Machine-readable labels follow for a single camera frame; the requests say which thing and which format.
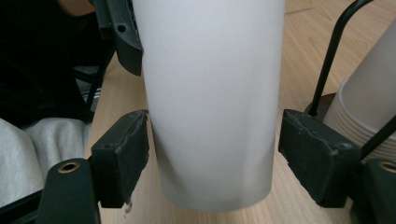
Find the paper cup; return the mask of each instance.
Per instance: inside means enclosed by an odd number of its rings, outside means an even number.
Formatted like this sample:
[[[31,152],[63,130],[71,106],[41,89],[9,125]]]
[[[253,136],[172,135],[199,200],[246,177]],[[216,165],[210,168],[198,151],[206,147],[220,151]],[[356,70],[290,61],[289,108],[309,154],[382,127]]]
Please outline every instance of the paper cup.
[[[346,83],[347,79],[340,85],[339,91],[336,93],[323,122],[357,146],[362,147],[377,131],[370,129],[367,125],[354,118],[346,109],[343,101]],[[395,161],[396,145],[394,143],[393,138],[387,139],[370,153],[364,161],[372,158],[384,158]]]
[[[134,0],[164,195],[204,211],[271,188],[284,1]]]
[[[345,88],[347,86],[348,79],[343,82],[343,84],[340,86],[339,92],[337,93],[337,102],[335,104],[336,106],[336,111],[339,112],[339,117],[341,119],[345,119],[347,125],[346,127],[354,130],[355,133],[359,133],[359,136],[363,137],[364,139],[368,140],[370,139],[374,134],[376,134],[380,128],[382,128],[385,123],[382,125],[375,125],[379,126],[379,128],[374,128],[373,126],[370,126],[369,121],[366,120],[360,120],[354,116],[354,114],[348,109],[347,103],[345,101]],[[396,133],[392,134],[384,143],[390,144],[394,147],[396,147]]]
[[[396,114],[396,21],[348,79],[345,109],[367,130],[379,130]]]

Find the light wood surface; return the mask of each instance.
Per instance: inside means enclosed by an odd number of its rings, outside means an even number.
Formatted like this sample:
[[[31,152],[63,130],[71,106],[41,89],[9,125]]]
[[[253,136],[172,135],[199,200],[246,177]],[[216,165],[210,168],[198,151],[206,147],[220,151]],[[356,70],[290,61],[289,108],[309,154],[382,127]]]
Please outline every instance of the light wood surface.
[[[332,28],[352,0],[287,0],[285,13],[278,125],[285,108],[304,111],[311,102]],[[396,17],[394,0],[375,0],[349,22],[324,93],[336,92],[375,41]],[[126,72],[115,57],[107,69],[92,124],[88,148],[122,115],[148,108],[144,79]],[[349,223],[351,202],[343,209],[318,207],[294,177],[285,159],[275,154],[271,193],[249,208],[227,213],[203,213],[167,201],[161,192],[155,148],[134,190],[133,209],[101,209],[102,223]]]

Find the gray fabric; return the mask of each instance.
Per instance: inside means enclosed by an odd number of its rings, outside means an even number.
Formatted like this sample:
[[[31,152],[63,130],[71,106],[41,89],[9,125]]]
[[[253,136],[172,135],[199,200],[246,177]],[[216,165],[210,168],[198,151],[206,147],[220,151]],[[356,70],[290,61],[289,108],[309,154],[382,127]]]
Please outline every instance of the gray fabric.
[[[82,158],[91,124],[42,119],[23,130],[0,119],[0,207],[44,188],[54,164]]]

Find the black metal rod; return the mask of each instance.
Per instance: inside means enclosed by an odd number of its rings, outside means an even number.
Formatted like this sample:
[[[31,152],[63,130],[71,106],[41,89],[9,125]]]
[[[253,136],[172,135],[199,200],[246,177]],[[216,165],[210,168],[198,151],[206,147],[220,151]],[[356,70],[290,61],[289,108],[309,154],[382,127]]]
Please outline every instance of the black metal rod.
[[[33,223],[36,218],[38,205],[40,204],[42,190],[32,193],[0,208],[0,220],[2,223]]]
[[[326,53],[326,57],[323,62],[323,66],[320,72],[318,85],[315,90],[314,99],[312,100],[311,108],[308,111],[308,114],[311,116],[316,116],[318,113],[318,105],[320,101],[320,97],[323,93],[324,86],[327,81],[327,77],[329,76],[330,69],[332,67],[332,61],[334,60],[335,53],[338,49],[338,44],[340,43],[341,36],[344,32],[344,28],[347,25],[349,19],[361,8],[372,2],[373,0],[357,0],[352,3],[341,15],[338,19],[337,23],[334,26],[332,31],[332,38],[330,40],[330,44]]]
[[[396,115],[361,147],[361,160],[396,132]]]
[[[98,89],[98,87],[100,85],[102,85],[103,77],[105,76],[107,66],[110,63],[111,59],[113,58],[115,51],[116,51],[116,47],[114,44],[112,44],[110,46],[109,52],[106,54],[105,58],[101,62],[100,66],[99,66],[99,70],[95,74],[95,78],[94,78],[93,82],[91,83],[90,92],[88,93],[88,98],[87,98],[87,103],[86,103],[86,106],[88,108],[92,107],[93,98],[94,98],[94,95],[96,94],[96,90]]]

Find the stacked paper cup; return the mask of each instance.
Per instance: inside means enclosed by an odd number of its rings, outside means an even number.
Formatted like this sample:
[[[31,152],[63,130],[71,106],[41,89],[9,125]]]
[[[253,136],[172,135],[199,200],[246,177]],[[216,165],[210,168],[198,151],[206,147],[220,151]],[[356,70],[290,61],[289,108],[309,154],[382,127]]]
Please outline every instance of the stacked paper cup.
[[[340,86],[324,123],[363,146],[396,115],[396,21]],[[396,161],[396,133],[366,159]]]

